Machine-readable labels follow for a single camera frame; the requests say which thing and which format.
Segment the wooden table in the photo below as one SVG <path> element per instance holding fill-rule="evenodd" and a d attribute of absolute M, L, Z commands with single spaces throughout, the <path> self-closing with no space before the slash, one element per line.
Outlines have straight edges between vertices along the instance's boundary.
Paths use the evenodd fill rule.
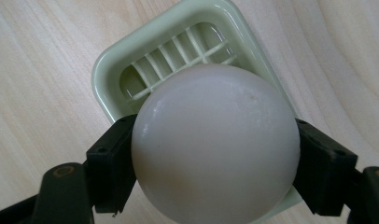
<path fill-rule="evenodd" d="M 177 0 L 0 0 L 0 209 L 110 126 L 91 69 L 111 44 Z M 301 119 L 379 165 L 379 0 L 234 0 Z M 266 223 L 345 223 L 304 203 Z M 123 214 L 96 223 L 173 223 L 136 186 Z"/>

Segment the plastic tray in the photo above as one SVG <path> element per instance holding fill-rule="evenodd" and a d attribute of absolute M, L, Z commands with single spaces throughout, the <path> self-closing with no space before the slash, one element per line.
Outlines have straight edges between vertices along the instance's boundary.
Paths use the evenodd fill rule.
<path fill-rule="evenodd" d="M 257 74 L 292 107 L 245 19 L 226 0 L 183 0 L 122 38 L 96 61 L 93 91 L 105 114 L 115 122 L 136 114 L 164 80 L 199 63 L 229 64 Z M 258 222 L 300 200 L 292 189 Z"/>

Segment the white sphere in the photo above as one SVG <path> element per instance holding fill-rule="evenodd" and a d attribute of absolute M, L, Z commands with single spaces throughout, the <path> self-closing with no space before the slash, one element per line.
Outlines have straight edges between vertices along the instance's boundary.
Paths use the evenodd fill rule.
<path fill-rule="evenodd" d="M 133 128 L 133 167 L 151 203 L 179 223 L 248 223 L 294 180 L 300 137 L 290 108 L 246 70 L 205 64 L 166 80 Z"/>

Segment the wooden surface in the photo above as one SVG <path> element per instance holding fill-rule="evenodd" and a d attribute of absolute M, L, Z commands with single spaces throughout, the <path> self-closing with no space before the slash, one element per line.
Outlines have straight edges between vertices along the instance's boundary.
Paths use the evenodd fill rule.
<path fill-rule="evenodd" d="M 91 90 L 108 46 L 176 0 L 0 0 L 0 209 L 38 191 L 52 166 L 85 160 L 110 126 Z M 379 165 L 379 0 L 234 0 L 300 118 Z M 301 203 L 266 223 L 345 223 Z M 122 215 L 173 223 L 138 186 Z"/>

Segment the soap dish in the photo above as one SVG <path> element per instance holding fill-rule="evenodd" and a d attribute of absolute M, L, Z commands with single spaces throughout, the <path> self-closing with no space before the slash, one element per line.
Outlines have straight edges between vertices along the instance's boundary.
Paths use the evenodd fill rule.
<path fill-rule="evenodd" d="M 257 74 L 292 108 L 257 39 L 228 0 L 182 0 L 122 38 L 97 59 L 92 71 L 93 92 L 113 123 L 138 113 L 164 80 L 200 63 L 222 63 Z M 300 200 L 292 188 L 283 202 L 258 222 Z"/>

